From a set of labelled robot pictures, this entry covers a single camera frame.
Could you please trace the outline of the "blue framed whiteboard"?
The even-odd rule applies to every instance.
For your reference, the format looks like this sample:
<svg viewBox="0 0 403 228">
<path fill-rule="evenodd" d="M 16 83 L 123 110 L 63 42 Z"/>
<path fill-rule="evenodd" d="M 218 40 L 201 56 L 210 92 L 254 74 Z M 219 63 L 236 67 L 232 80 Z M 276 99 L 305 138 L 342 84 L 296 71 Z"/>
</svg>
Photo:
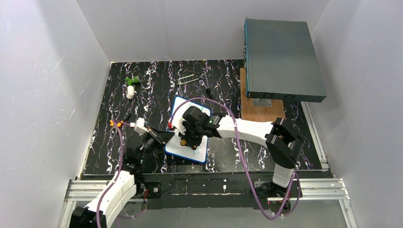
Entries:
<svg viewBox="0 0 403 228">
<path fill-rule="evenodd" d="M 195 102 L 187 102 L 185 105 L 179 108 L 180 111 L 186 111 L 190 106 L 198 107 L 203 113 L 211 115 L 211 109 Z M 174 131 L 175 136 L 165 145 L 164 152 L 170 155 L 174 155 L 180 158 L 188 159 L 192 162 L 205 163 L 207 160 L 207 150 L 209 139 L 207 136 L 202 138 L 201 144 L 192 149 L 188 146 L 181 146 L 181 138 L 178 135 L 179 132 Z"/>
</svg>

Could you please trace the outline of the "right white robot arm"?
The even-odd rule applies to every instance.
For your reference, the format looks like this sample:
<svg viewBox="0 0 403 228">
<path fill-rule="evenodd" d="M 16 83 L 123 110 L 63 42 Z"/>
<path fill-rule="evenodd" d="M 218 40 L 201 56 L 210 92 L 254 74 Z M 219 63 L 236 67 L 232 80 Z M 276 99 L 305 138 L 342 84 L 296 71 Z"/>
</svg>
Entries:
<svg viewBox="0 0 403 228">
<path fill-rule="evenodd" d="M 181 145 L 191 149 L 196 149 L 205 137 L 234 138 L 264 146 L 275 162 L 275 170 L 271 182 L 256 187 L 255 191 L 260 197 L 286 195 L 304 140 L 284 118 L 253 122 L 233 119 L 228 114 L 206 114 L 190 106 L 182 115 L 174 114 L 171 125 L 179 131 Z"/>
</svg>

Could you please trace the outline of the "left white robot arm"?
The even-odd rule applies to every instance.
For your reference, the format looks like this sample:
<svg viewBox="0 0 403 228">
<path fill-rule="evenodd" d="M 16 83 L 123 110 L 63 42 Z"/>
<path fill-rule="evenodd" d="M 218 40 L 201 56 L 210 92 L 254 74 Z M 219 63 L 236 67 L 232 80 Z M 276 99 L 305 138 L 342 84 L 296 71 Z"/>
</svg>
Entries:
<svg viewBox="0 0 403 228">
<path fill-rule="evenodd" d="M 165 146 L 175 135 L 173 131 L 160 131 L 148 127 L 142 143 L 123 154 L 119 170 L 102 191 L 84 207 L 76 207 L 69 223 L 70 228 L 109 228 L 130 198 L 135 196 L 142 183 L 142 159 L 146 154 Z"/>
</svg>

